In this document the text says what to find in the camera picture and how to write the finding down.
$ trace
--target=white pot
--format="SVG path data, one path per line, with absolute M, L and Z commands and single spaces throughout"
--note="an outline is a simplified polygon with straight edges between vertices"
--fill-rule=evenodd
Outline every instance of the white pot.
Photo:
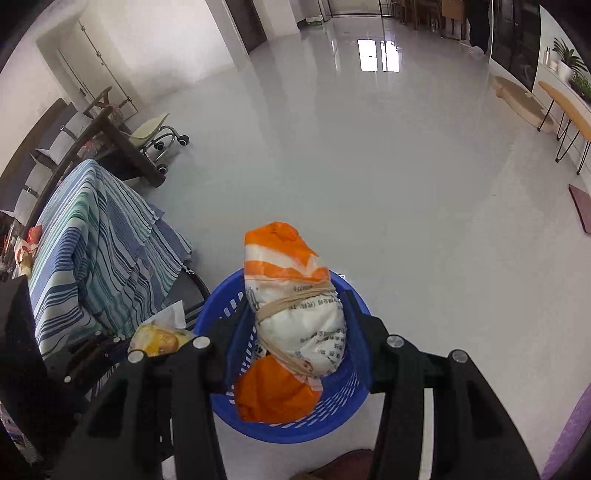
M 564 83 L 568 83 L 573 77 L 573 69 L 570 68 L 565 62 L 561 61 L 558 64 L 558 76 Z

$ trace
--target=plastic bag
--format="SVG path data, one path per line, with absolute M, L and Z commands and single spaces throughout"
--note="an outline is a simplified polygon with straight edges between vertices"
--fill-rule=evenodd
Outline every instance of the plastic bag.
M 245 291 L 258 338 L 253 364 L 235 385 L 236 408 L 244 421 L 296 421 L 314 410 L 320 377 L 343 358 L 343 307 L 328 268 L 291 225 L 248 232 L 245 249 Z
M 142 350 L 148 356 L 174 353 L 195 338 L 193 333 L 184 330 L 185 326 L 183 302 L 178 301 L 138 327 L 129 343 L 128 352 Z
M 324 293 L 262 320 L 257 331 L 271 353 L 286 354 L 307 375 L 323 377 L 335 372 L 345 351 L 347 329 L 343 306 L 331 289 L 329 269 L 287 223 L 274 222 L 248 232 L 245 248 L 246 296 L 255 312 L 272 302 L 328 286 Z

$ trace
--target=door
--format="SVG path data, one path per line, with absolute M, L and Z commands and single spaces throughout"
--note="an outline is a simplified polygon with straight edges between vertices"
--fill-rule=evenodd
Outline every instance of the door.
M 252 0 L 226 0 L 226 3 L 248 53 L 267 41 Z
M 540 51 L 538 0 L 494 0 L 492 59 L 527 89 L 534 87 Z
M 514 0 L 514 48 L 509 71 L 526 88 L 534 87 L 540 53 L 540 4 L 537 0 Z
M 333 15 L 381 15 L 381 0 L 329 0 Z
M 121 107 L 125 119 L 137 113 L 133 101 L 129 100 L 80 22 L 75 23 L 72 31 L 61 38 L 58 55 L 66 63 L 66 71 L 69 70 L 87 92 L 86 100 L 89 103 L 107 87 L 112 86 L 109 102 L 121 105 L 128 100 Z
M 511 68 L 514 43 L 513 0 L 494 0 L 493 45 L 491 57 L 505 70 Z

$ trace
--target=wooden table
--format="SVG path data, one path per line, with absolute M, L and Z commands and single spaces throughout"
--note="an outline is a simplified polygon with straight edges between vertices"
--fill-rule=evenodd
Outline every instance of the wooden table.
M 589 124 L 589 122 L 587 122 L 587 120 L 585 119 L 583 114 L 575 107 L 573 102 L 571 102 L 566 97 L 566 95 L 559 92 L 557 89 L 555 89 L 554 87 L 552 87 L 551 85 L 549 85 L 546 82 L 540 81 L 540 82 L 538 82 L 538 85 L 540 85 L 540 87 L 542 89 L 544 89 L 546 91 L 546 93 L 548 93 L 548 95 L 550 95 L 550 98 L 552 98 L 552 103 L 550 103 L 550 107 L 548 107 L 548 112 L 546 113 L 544 119 L 542 120 L 542 123 L 538 127 L 538 132 L 541 130 L 542 126 L 544 125 L 544 122 L 548 118 L 548 115 L 550 114 L 550 110 L 552 109 L 552 106 L 554 105 L 554 103 L 557 103 L 558 106 L 563 110 L 564 114 L 569 117 L 569 123 L 567 124 L 566 128 L 564 129 L 564 133 L 562 133 L 562 142 L 560 143 L 560 147 L 558 148 L 558 153 L 556 154 L 556 163 L 558 163 L 560 160 L 562 160 L 564 158 L 564 156 L 567 154 L 570 147 L 572 147 L 574 141 L 577 139 L 579 134 L 583 135 L 583 137 L 587 141 L 585 148 L 584 148 L 584 152 L 583 152 L 583 158 L 582 158 L 581 163 L 579 165 L 579 169 L 577 170 L 577 175 L 580 175 L 581 168 L 583 168 L 583 165 L 585 163 L 585 159 L 587 158 L 587 153 L 589 152 L 589 146 L 591 145 L 591 124 Z M 564 139 L 566 138 L 566 132 L 567 132 L 571 123 L 573 123 L 579 131 L 574 136 L 573 140 L 571 141 L 571 143 L 567 147 L 567 149 L 564 151 L 562 156 L 559 157 L 558 155 L 560 154 L 560 150 L 562 149 L 562 146 L 564 144 Z M 560 127 L 558 128 L 558 137 L 557 138 L 560 138 Z

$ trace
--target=metal screw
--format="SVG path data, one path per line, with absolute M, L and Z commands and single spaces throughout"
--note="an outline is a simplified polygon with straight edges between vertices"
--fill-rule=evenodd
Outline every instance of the metal screw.
M 459 364 L 465 364 L 468 361 L 468 354 L 464 350 L 454 350 L 452 358 Z
M 404 338 L 398 335 L 390 335 L 386 338 L 386 343 L 392 348 L 400 348 L 404 345 Z
M 207 348 L 212 341 L 209 337 L 197 337 L 193 340 L 193 346 L 195 348 Z
M 129 352 L 129 355 L 127 356 L 127 360 L 130 361 L 130 363 L 132 364 L 137 364 L 139 362 L 141 362 L 144 359 L 144 353 L 142 350 L 133 350 L 131 352 Z

